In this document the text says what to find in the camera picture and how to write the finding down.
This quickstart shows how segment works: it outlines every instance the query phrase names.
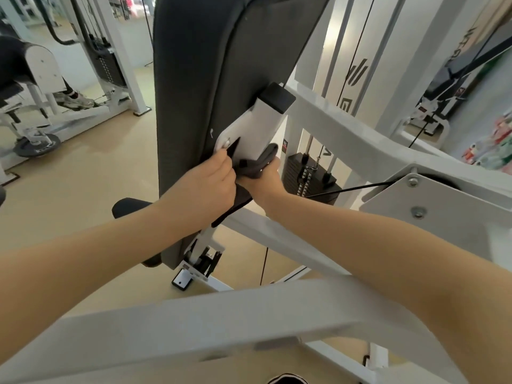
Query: screw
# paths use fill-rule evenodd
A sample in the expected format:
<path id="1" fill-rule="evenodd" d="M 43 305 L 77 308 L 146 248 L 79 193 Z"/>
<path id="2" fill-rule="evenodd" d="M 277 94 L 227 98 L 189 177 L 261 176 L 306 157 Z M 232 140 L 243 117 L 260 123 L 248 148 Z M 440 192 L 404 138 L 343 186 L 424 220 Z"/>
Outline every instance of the screw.
<path id="1" fill-rule="evenodd" d="M 411 214 L 414 219 L 424 219 L 426 216 L 426 208 L 421 206 L 414 206 L 411 208 Z"/>
<path id="2" fill-rule="evenodd" d="M 409 187 L 418 187 L 419 185 L 419 178 L 418 177 L 410 177 L 408 180 L 407 180 L 407 186 Z"/>

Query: black shoe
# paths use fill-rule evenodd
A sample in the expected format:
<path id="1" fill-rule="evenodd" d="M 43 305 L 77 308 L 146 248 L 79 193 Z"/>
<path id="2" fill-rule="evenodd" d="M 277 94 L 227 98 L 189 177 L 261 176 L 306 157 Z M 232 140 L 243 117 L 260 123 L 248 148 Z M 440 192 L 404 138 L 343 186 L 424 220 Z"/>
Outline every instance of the black shoe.
<path id="1" fill-rule="evenodd" d="M 268 384 L 308 384 L 308 382 L 300 376 L 284 373 L 278 377 L 274 377 Z"/>

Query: left hand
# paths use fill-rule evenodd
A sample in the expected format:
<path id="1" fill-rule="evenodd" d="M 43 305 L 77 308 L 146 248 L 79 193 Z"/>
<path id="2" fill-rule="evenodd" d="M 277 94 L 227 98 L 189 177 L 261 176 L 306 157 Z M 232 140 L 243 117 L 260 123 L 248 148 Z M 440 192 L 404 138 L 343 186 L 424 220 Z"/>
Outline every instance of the left hand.
<path id="1" fill-rule="evenodd" d="M 154 206 L 172 229 L 186 237 L 206 228 L 234 204 L 236 174 L 221 149 L 184 174 Z"/>

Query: seat back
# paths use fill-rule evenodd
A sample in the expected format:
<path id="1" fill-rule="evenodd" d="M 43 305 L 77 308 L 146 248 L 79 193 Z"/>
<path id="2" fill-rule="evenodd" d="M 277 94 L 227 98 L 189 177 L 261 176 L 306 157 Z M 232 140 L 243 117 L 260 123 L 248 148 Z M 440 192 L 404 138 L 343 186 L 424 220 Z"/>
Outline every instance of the seat back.
<path id="1" fill-rule="evenodd" d="M 287 82 L 328 1 L 157 0 L 161 194 L 212 155 L 217 137 L 258 93 Z M 175 268 L 190 241 L 164 251 L 163 262 Z"/>

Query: foot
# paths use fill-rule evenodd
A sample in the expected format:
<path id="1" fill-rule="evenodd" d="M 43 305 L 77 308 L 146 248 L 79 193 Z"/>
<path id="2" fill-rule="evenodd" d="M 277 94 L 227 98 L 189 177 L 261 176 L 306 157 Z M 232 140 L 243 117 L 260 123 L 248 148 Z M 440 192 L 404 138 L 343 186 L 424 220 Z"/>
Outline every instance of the foot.
<path id="1" fill-rule="evenodd" d="M 57 101 L 57 105 L 72 110 L 90 109 L 97 106 L 93 99 L 84 97 L 84 95 L 77 91 L 69 94 L 62 92 L 53 93 L 53 96 L 55 97 L 55 101 Z"/>
<path id="2" fill-rule="evenodd" d="M 278 377 L 274 377 L 268 384 L 308 384 L 302 377 L 292 373 L 284 373 Z"/>

